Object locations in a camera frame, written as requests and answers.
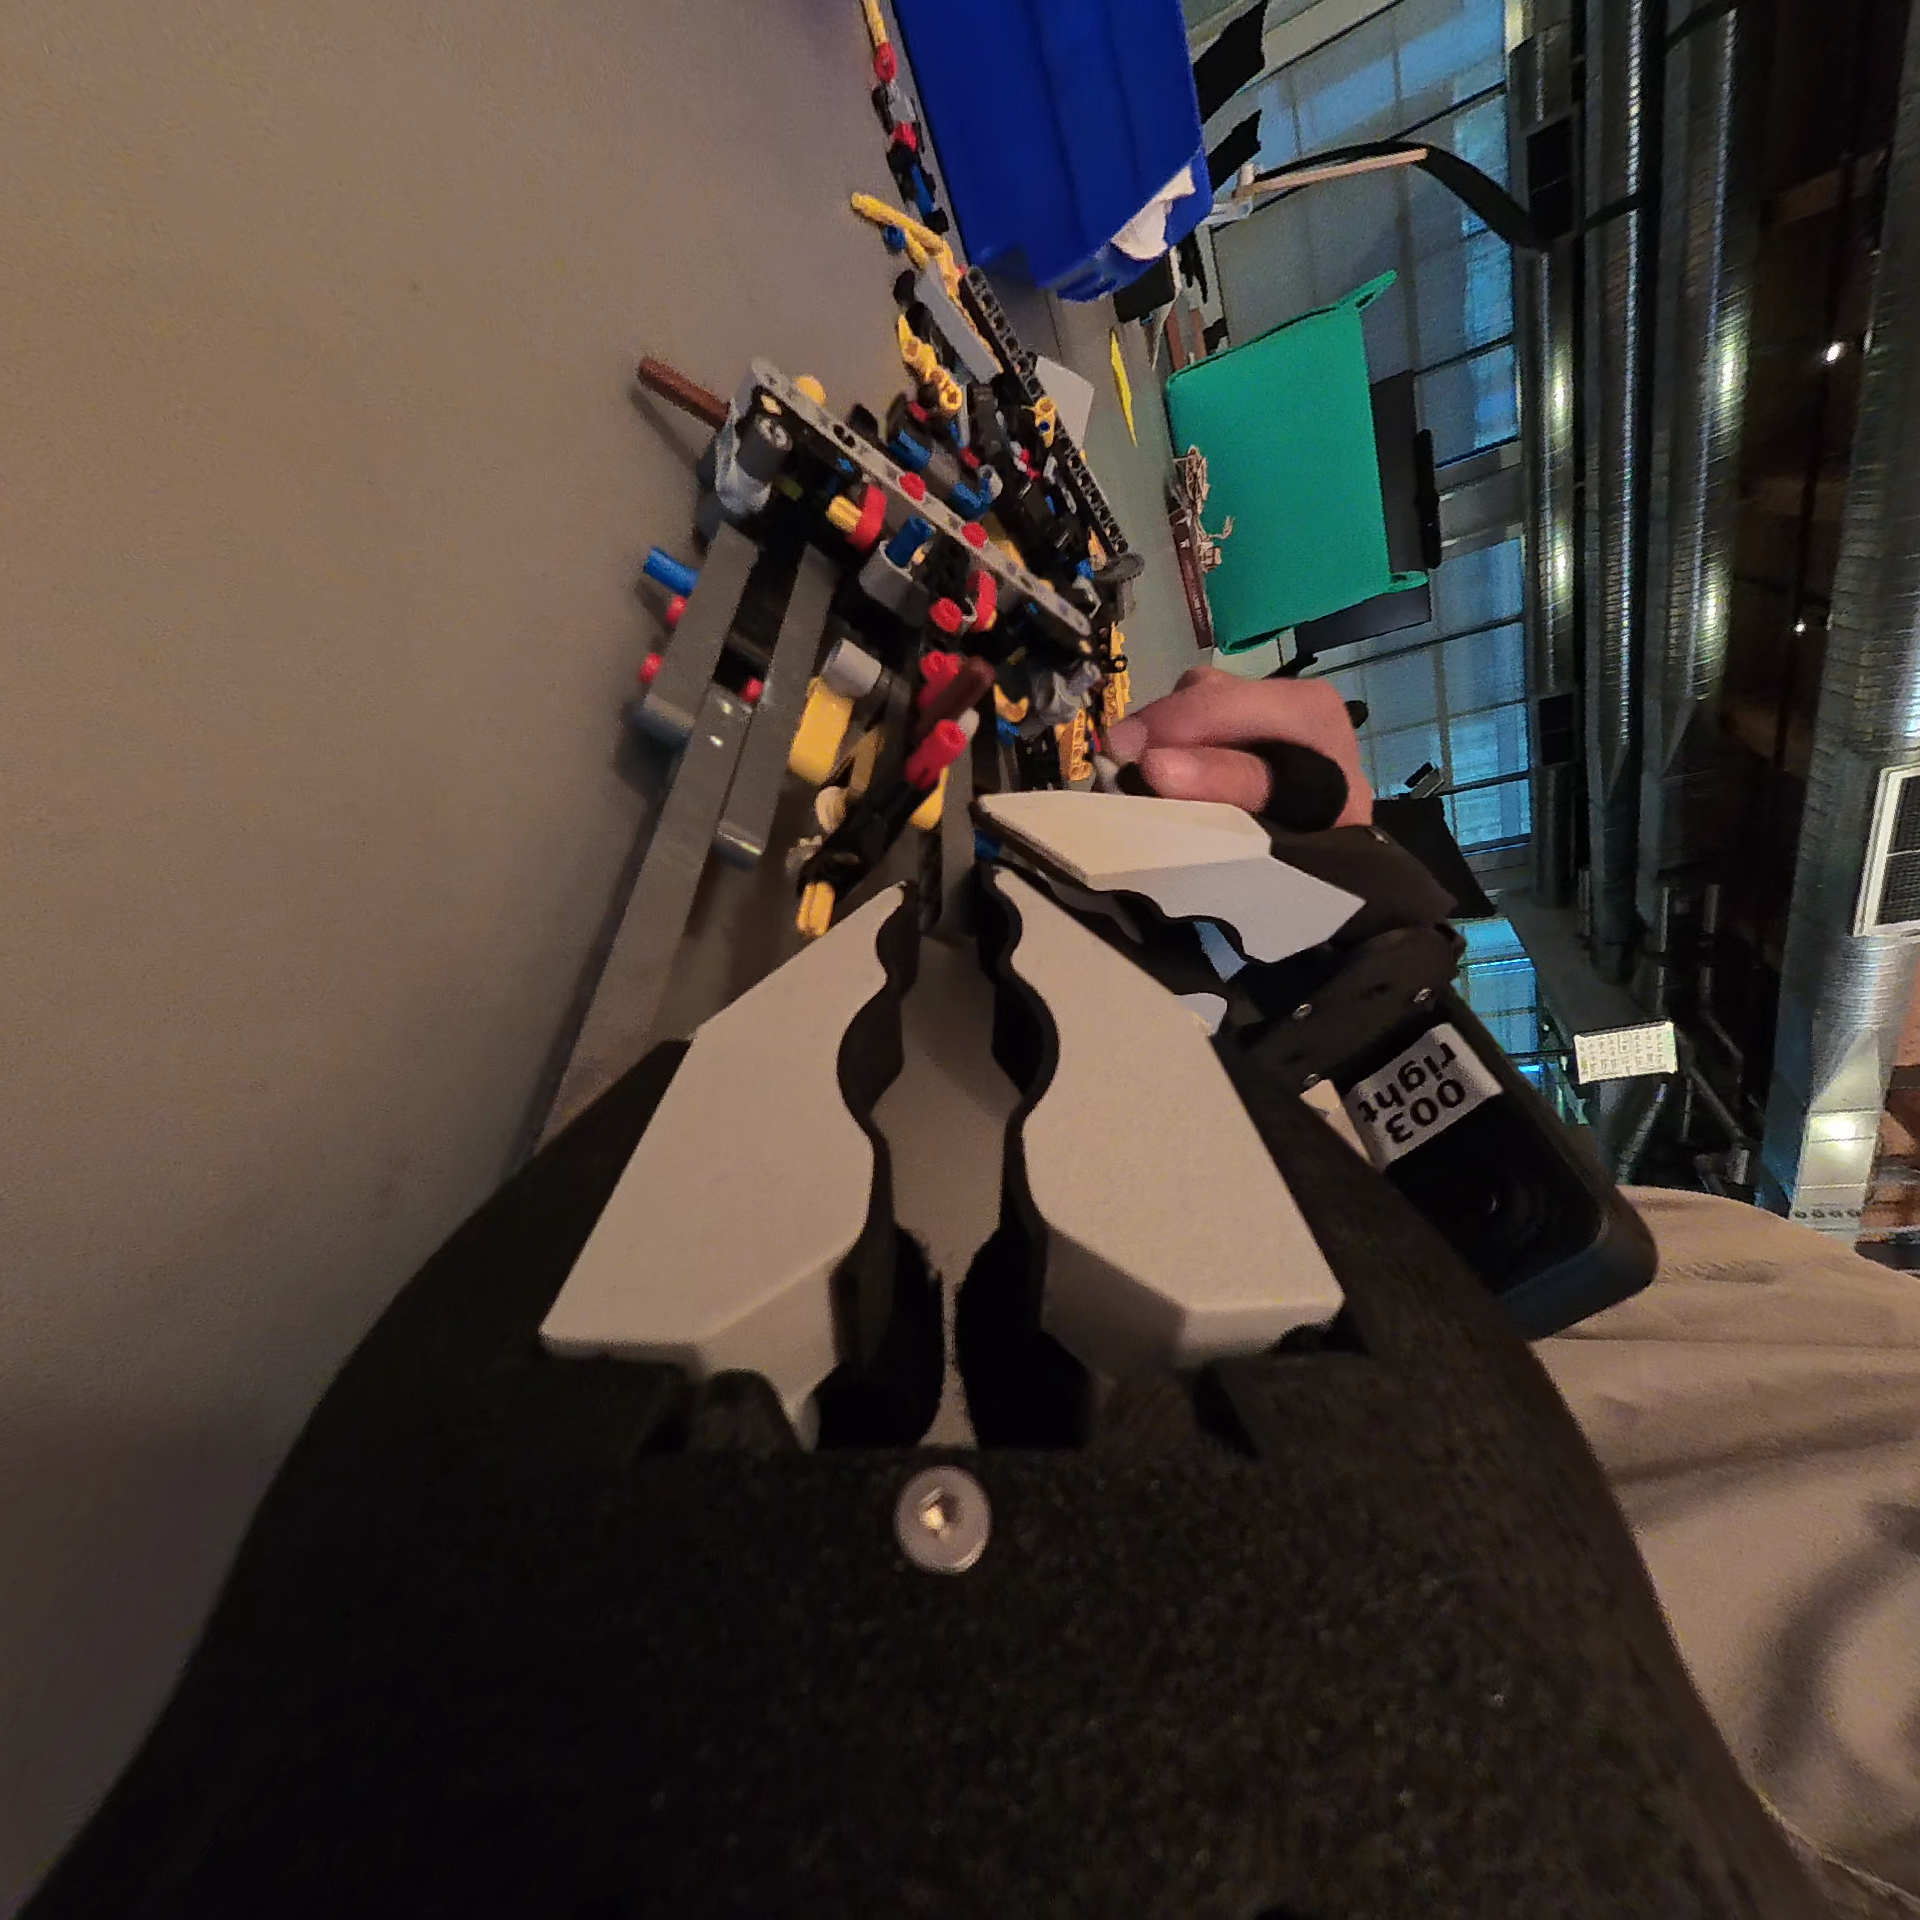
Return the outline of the blue storage bin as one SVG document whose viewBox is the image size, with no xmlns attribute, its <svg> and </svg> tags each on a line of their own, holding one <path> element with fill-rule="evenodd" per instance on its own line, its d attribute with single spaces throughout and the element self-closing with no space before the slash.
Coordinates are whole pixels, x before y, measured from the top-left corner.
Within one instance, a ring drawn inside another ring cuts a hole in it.
<svg viewBox="0 0 1920 1920">
<path fill-rule="evenodd" d="M 1197 148 L 1177 4 L 896 4 L 962 247 L 1064 300 L 1144 278 L 1112 247 Z"/>
</svg>

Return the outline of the black grey toy brick chassis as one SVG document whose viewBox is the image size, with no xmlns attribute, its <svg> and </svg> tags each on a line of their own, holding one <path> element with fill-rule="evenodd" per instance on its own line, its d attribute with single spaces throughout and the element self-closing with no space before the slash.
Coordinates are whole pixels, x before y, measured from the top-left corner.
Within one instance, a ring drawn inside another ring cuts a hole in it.
<svg viewBox="0 0 1920 1920">
<path fill-rule="evenodd" d="M 657 356 L 637 392 L 708 428 L 697 563 L 650 549 L 662 636 L 630 720 L 695 777 L 691 869 L 791 871 L 804 942 L 892 850 L 939 863 L 948 791 L 1075 791 L 1130 709 L 1140 552 L 1023 345 L 834 413 L 755 364 L 730 398 Z"/>
</svg>

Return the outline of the silver air duct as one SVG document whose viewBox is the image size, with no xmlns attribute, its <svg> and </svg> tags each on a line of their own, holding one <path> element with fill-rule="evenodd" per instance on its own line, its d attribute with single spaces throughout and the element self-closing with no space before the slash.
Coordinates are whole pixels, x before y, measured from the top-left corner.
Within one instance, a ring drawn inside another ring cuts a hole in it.
<svg viewBox="0 0 1920 1920">
<path fill-rule="evenodd" d="M 1524 4 L 1530 889 L 1622 1182 L 1917 1264 L 1917 932 L 1852 935 L 1917 760 L 1917 4 Z"/>
</svg>

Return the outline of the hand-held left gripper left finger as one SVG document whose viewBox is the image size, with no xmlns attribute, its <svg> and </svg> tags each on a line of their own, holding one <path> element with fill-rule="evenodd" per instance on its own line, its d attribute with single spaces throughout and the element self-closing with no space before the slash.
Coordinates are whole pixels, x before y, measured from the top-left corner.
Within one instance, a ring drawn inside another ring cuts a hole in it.
<svg viewBox="0 0 1920 1920">
<path fill-rule="evenodd" d="M 819 1442 L 921 1436 L 921 1257 L 875 1130 L 917 950 L 896 882 L 645 1062 L 662 1098 L 549 1305 L 551 1356 L 744 1370 Z"/>
</svg>

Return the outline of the person's right hand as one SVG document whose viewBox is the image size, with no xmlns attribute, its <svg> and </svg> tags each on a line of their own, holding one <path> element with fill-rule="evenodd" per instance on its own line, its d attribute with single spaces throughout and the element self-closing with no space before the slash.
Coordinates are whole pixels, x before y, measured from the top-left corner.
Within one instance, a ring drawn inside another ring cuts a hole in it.
<svg viewBox="0 0 1920 1920">
<path fill-rule="evenodd" d="M 1348 705 L 1317 679 L 1188 668 L 1112 726 L 1108 754 L 1156 798 L 1238 808 L 1278 829 L 1365 829 L 1374 816 Z"/>
</svg>

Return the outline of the pile of toy brick pieces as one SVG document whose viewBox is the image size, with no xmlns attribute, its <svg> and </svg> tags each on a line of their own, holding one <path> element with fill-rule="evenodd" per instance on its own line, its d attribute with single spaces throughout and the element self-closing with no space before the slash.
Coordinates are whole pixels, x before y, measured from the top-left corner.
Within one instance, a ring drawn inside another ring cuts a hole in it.
<svg viewBox="0 0 1920 1920">
<path fill-rule="evenodd" d="M 987 271 L 952 241 L 939 182 L 958 175 L 928 158 L 923 112 L 900 81 L 892 4 L 862 4 L 875 121 L 884 134 L 896 201 L 851 193 L 851 214 L 899 257 L 896 309 L 904 394 L 877 430 L 881 450 L 923 479 L 987 552 L 1024 567 L 1085 622 L 1085 636 L 1028 639 L 1039 614 L 1016 587 L 970 587 L 962 632 L 997 644 L 999 735 L 1023 791 L 1124 791 L 1108 735 L 1130 705 L 1119 616 L 1144 556 L 1071 434 L 1054 369 L 1031 352 Z"/>
</svg>

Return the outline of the black monitor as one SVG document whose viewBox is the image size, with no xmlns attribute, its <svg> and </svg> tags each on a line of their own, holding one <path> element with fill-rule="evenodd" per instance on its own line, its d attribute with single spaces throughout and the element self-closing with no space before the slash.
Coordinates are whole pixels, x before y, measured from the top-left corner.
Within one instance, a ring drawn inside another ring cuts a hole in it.
<svg viewBox="0 0 1920 1920">
<path fill-rule="evenodd" d="M 1416 380 L 1415 373 L 1383 374 L 1372 381 L 1369 398 L 1389 567 L 1430 574 L 1442 563 L 1442 526 L 1434 434 L 1421 423 Z"/>
</svg>

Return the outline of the hanging white sheet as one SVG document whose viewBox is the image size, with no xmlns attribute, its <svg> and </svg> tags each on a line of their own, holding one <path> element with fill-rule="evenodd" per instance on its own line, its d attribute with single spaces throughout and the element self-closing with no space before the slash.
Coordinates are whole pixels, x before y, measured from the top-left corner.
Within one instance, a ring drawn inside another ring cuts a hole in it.
<svg viewBox="0 0 1920 1920">
<path fill-rule="evenodd" d="M 1627 1077 L 1669 1077 L 1678 1072 L 1675 1024 L 1673 1020 L 1652 1020 L 1578 1032 L 1571 1043 L 1571 1069 L 1580 1086 Z"/>
</svg>

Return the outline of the white air vent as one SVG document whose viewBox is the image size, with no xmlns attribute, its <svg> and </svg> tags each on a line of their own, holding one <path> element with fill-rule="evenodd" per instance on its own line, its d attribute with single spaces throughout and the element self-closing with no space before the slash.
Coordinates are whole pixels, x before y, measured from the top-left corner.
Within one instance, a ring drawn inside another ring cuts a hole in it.
<svg viewBox="0 0 1920 1920">
<path fill-rule="evenodd" d="M 1917 932 L 1917 760 L 1876 775 L 1852 935 Z"/>
</svg>

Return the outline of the grey desk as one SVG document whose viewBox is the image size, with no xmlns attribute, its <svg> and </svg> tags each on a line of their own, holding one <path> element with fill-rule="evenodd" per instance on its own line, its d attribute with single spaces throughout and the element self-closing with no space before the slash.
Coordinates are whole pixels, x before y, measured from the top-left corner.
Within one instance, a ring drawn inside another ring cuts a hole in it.
<svg viewBox="0 0 1920 1920">
<path fill-rule="evenodd" d="M 637 360 L 892 389 L 866 81 L 855 4 L 3 4 L 3 1916 L 537 1098 Z"/>
</svg>

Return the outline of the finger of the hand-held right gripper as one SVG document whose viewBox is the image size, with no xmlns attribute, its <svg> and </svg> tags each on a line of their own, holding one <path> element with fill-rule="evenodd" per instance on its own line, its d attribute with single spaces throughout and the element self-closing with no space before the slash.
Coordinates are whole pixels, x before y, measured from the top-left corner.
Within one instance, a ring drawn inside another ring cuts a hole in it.
<svg viewBox="0 0 1920 1920">
<path fill-rule="evenodd" d="M 1130 869 L 1112 891 L 1149 901 L 1164 921 L 1220 925 L 1249 963 L 1328 945 L 1365 909 L 1365 897 L 1270 857 Z"/>
<path fill-rule="evenodd" d="M 1108 791 L 1004 791 L 975 801 L 975 819 L 1085 889 L 1144 891 L 1147 880 L 1270 859 L 1260 823 L 1225 802 Z"/>
</svg>

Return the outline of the small brown box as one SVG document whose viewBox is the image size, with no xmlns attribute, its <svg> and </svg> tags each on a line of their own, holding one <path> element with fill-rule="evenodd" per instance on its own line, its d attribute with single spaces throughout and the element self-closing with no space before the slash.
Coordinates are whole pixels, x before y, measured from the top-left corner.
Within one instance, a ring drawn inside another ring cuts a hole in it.
<svg viewBox="0 0 1920 1920">
<path fill-rule="evenodd" d="M 1191 443 L 1172 460 L 1172 472 L 1164 479 L 1164 522 L 1172 533 L 1172 552 L 1183 574 L 1188 623 L 1195 630 L 1195 647 L 1202 654 L 1212 654 L 1219 644 L 1209 579 L 1213 574 L 1213 567 L 1220 567 L 1225 546 L 1233 537 L 1233 517 L 1219 517 L 1219 526 L 1209 526 L 1209 497 L 1212 467 L 1205 450 Z"/>
</svg>

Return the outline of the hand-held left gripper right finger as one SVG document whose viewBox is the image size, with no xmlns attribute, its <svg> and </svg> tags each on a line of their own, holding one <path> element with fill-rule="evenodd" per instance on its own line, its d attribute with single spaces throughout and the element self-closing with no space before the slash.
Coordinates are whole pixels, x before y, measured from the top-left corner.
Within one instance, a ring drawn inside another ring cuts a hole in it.
<svg viewBox="0 0 1920 1920">
<path fill-rule="evenodd" d="M 1016 1086 L 979 1248 L 979 1412 L 1265 1356 L 1343 1288 L 1202 1012 L 1013 869 L 979 882 L 994 1059 Z"/>
</svg>

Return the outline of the white paper parts bags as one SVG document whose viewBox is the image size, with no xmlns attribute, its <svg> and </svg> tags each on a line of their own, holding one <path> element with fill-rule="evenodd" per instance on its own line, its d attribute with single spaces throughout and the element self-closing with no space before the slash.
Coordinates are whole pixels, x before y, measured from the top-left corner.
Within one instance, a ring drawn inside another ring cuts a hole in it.
<svg viewBox="0 0 1920 1920">
<path fill-rule="evenodd" d="M 1205 148 L 1162 182 L 1162 189 L 1140 206 L 1140 212 L 1115 230 L 1112 247 L 1144 265 L 1172 251 L 1212 212 L 1213 186 Z"/>
</svg>

